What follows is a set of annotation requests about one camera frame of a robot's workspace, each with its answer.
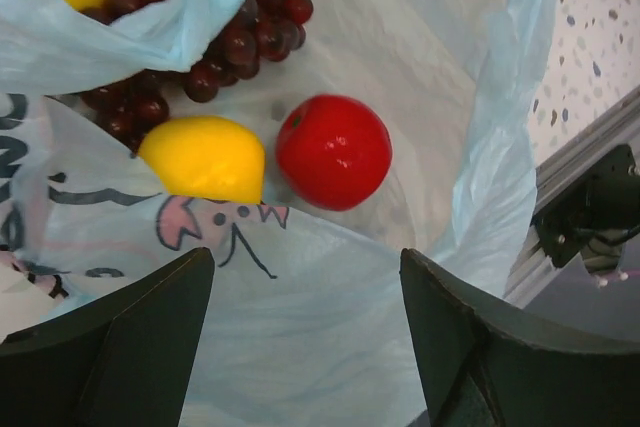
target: black bracket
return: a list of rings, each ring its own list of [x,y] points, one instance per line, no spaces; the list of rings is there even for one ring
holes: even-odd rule
[[[640,224],[639,173],[631,148],[619,145],[533,217],[555,267],[564,267],[598,233]]]

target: bunch of grapes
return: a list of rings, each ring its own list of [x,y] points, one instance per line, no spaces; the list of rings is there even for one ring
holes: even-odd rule
[[[105,0],[82,11],[105,25],[146,5],[163,0]],[[194,102],[213,100],[218,91],[260,72],[260,63],[282,62],[305,42],[303,25],[313,14],[311,0],[245,0],[213,39],[201,60],[186,73],[142,71],[114,84],[81,94],[98,112],[96,123],[136,152],[144,136],[170,118],[161,89],[182,87]]]

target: white surface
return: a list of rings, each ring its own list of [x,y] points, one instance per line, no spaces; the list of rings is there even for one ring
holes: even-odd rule
[[[529,132],[539,165],[640,85],[640,0],[558,0]]]

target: red tomato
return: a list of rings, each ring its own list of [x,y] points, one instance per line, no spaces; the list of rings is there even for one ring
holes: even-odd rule
[[[348,210],[366,200],[389,172],[391,156],[380,118],[362,102],[337,95],[302,103],[276,141],[276,160],[291,188],[327,210]]]

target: white plastic bag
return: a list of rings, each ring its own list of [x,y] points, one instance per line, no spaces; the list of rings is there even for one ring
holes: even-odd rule
[[[135,29],[136,16],[151,25],[164,9],[186,19],[191,1],[198,0],[169,0],[171,7],[124,18],[117,35],[92,25],[87,42],[123,41],[120,28]],[[204,109],[234,118],[268,150],[283,113],[310,95],[333,91],[368,103],[389,128],[394,161],[379,191],[344,214],[291,199],[273,172],[269,200],[289,200],[308,213],[167,196],[140,160],[73,110],[50,99],[0,97],[0,141],[11,144],[11,154],[0,157],[0,174],[10,179],[0,196],[7,200],[0,203],[1,233],[26,268],[61,280],[69,297],[51,316],[194,246],[212,249],[219,271],[184,426],[408,424],[424,400],[397,249],[427,250],[455,275],[500,296],[529,226],[536,191],[525,125],[546,64],[555,0],[314,2],[307,44],[287,62],[267,66],[211,105],[183,97],[170,103],[174,115]],[[62,13],[59,4],[46,5]],[[185,42],[164,63],[142,55],[149,39],[139,32],[139,42],[102,52],[110,56],[104,71],[92,69],[92,50],[83,54],[91,73],[66,57],[65,71],[43,65],[33,91],[58,78],[60,91],[77,91],[142,67],[188,66],[222,17],[205,20],[207,27],[188,39],[188,24],[177,26],[172,35]],[[52,40],[48,32],[37,32],[41,45]],[[0,41],[0,59],[4,52]],[[0,82],[7,82],[11,64],[0,65]],[[14,72],[21,89],[32,81],[30,68]]]

